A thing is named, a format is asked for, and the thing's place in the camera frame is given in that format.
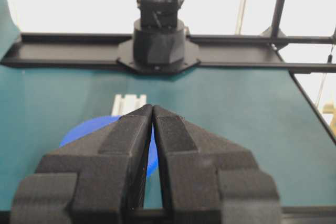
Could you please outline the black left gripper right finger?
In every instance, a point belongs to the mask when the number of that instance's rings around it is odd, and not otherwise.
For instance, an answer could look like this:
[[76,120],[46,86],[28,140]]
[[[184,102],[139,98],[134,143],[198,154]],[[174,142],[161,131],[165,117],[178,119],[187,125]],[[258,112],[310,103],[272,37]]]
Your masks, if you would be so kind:
[[153,108],[163,207],[174,223],[281,223],[274,179],[252,152]]

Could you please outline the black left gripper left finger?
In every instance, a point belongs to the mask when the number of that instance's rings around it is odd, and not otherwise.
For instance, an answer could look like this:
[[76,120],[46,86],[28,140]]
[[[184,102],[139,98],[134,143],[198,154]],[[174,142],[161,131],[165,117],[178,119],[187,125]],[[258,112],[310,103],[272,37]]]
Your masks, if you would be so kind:
[[144,204],[152,133],[145,105],[45,154],[13,198],[11,223],[121,223]]

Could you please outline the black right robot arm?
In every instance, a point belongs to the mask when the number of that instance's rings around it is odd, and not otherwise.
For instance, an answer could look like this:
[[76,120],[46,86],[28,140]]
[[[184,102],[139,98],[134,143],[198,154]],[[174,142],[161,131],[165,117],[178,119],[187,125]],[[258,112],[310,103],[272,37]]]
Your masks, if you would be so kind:
[[[177,16],[183,3],[137,0],[133,37],[120,45],[133,69],[177,73],[199,52]],[[174,223],[281,223],[276,183],[250,150],[158,105],[152,124],[162,204]]]

